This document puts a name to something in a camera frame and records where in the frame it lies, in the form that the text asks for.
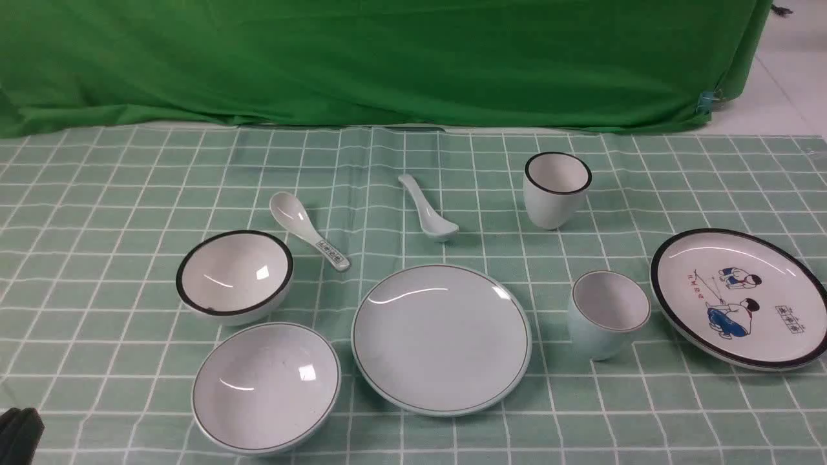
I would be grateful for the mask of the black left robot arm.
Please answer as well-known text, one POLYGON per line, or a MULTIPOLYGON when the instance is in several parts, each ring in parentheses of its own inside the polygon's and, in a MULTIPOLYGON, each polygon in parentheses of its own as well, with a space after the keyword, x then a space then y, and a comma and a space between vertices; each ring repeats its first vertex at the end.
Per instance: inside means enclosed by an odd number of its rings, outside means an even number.
POLYGON ((10 408, 1 416, 1 464, 32 464, 45 424, 36 408, 10 408))

